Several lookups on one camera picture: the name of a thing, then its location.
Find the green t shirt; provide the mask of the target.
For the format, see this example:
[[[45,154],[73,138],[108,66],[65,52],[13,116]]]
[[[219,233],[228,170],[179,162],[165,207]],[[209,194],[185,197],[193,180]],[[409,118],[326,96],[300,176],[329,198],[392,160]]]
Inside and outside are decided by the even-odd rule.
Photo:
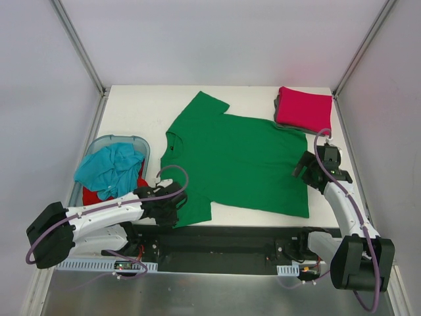
[[[161,176],[189,181],[176,226],[211,220],[212,203],[307,219],[307,187],[292,175],[307,150],[304,133],[229,107],[199,92],[166,131]]]

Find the blue plastic basket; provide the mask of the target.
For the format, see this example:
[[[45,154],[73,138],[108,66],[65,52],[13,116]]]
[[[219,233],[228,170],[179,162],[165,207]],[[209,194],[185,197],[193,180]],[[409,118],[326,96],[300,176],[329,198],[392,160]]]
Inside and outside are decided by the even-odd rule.
[[[141,152],[144,154],[145,159],[142,162],[141,167],[141,174],[140,177],[145,179],[147,174],[147,167],[149,163],[149,157],[150,157],[150,146],[148,142],[139,136],[115,136],[112,134],[101,136],[91,142],[89,147],[87,148],[86,155],[90,155],[95,153],[96,151],[99,151],[102,147],[106,147],[108,145],[114,144],[114,143],[129,143],[134,146],[134,149],[136,151]],[[79,207],[83,205],[83,189],[82,185],[75,182],[72,193],[70,195],[70,201],[69,201],[70,207]]]

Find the left aluminium frame post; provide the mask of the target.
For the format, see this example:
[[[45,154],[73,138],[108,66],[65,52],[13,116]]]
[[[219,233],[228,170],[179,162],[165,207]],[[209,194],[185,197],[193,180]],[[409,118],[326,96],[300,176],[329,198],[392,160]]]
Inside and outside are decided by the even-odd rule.
[[[91,59],[89,58],[89,55],[62,1],[50,0],[49,3],[52,6],[55,14],[57,15],[59,22],[62,24],[62,27],[64,28],[64,31],[66,32],[66,35],[68,36],[89,78],[93,82],[93,85],[95,86],[96,90],[99,92],[99,95],[103,96],[106,92],[106,87],[104,87]]]

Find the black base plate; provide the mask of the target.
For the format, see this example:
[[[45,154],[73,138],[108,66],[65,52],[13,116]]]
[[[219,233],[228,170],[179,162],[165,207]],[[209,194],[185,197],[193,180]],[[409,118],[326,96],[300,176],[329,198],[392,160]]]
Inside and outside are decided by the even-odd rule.
[[[157,263],[160,272],[275,275],[280,265],[317,260],[305,245],[310,227],[122,226],[128,243],[119,254]]]

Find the right aluminium frame post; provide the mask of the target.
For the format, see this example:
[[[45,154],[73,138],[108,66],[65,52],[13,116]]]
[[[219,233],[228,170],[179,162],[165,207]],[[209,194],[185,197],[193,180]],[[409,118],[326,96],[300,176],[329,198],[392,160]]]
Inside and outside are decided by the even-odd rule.
[[[358,65],[362,61],[363,57],[365,56],[366,52],[370,48],[372,42],[375,40],[376,36],[382,29],[383,25],[385,24],[386,20],[389,18],[390,14],[392,13],[393,9],[397,5],[398,0],[387,0],[382,5],[379,13],[376,15],[373,23],[369,27],[366,35],[364,36],[362,42],[360,43],[358,49],[356,50],[353,58],[351,59],[349,65],[347,66],[345,72],[341,76],[339,82],[333,89],[333,97],[337,99],[340,93],[345,88],[348,81],[351,79],[353,73],[356,71]]]

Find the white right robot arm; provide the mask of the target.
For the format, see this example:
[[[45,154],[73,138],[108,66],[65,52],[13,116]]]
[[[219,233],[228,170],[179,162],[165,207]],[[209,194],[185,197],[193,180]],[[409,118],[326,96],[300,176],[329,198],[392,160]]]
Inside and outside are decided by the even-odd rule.
[[[297,255],[318,255],[330,266],[333,286],[341,290],[385,292],[389,283],[395,246],[382,238],[358,209],[351,175],[340,169],[341,154],[334,145],[319,145],[316,153],[305,151],[292,175],[318,190],[332,208],[341,239],[323,230],[308,230],[296,243]]]

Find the aluminium frame post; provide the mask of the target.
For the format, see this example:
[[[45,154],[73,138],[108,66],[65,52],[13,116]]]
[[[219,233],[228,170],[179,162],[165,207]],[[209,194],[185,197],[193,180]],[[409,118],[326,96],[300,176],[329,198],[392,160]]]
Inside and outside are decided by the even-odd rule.
[[[353,58],[351,59],[349,65],[347,66],[345,72],[341,76],[339,82],[333,89],[333,97],[337,99],[340,93],[345,88],[348,81],[351,79],[353,73],[356,71],[358,65],[362,61],[363,57],[365,56],[366,52],[370,48],[372,42],[375,40],[376,36],[382,29],[383,25],[385,24],[386,20],[389,18],[390,14],[392,13],[393,9],[397,5],[398,0],[387,0],[382,5],[379,13],[376,15],[373,23],[369,27],[366,35],[364,36],[362,42],[360,43],[358,49],[356,50]]]
[[[64,28],[64,31],[66,32],[66,35],[68,36],[89,78],[93,82],[93,85],[95,86],[96,90],[99,92],[99,95],[103,96],[106,92],[106,87],[104,87],[91,59],[89,58],[89,55],[62,1],[50,0],[49,3],[52,6],[55,14],[57,15],[59,22],[62,24],[62,27]]]

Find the teal t shirt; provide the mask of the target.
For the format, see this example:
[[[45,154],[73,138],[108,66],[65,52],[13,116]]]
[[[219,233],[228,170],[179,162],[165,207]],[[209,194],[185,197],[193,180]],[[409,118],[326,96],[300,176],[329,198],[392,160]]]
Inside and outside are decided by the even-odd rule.
[[[95,192],[101,201],[118,198],[137,187],[144,160],[144,154],[133,144],[111,144],[86,155],[74,173],[74,181]]]

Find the red t shirt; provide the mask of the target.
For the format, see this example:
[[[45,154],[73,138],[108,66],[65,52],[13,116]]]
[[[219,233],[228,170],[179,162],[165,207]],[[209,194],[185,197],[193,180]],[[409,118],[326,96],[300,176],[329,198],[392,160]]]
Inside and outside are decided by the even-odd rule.
[[[145,187],[145,186],[148,186],[148,183],[144,179],[139,177],[137,179],[137,184],[135,186],[135,189],[140,188],[140,187]],[[97,192],[92,192],[85,187],[82,188],[82,205],[83,206],[93,205],[93,204],[97,204],[101,202],[103,202],[103,200],[101,200],[98,197]]]

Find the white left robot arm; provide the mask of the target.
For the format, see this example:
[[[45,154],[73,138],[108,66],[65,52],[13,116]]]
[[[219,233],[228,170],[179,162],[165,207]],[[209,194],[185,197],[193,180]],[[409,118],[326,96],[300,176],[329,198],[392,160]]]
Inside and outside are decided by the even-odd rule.
[[[173,228],[186,203],[185,190],[171,181],[88,206],[51,203],[26,230],[26,263],[47,269],[75,255],[138,255],[142,246],[134,223],[153,219],[158,226]]]

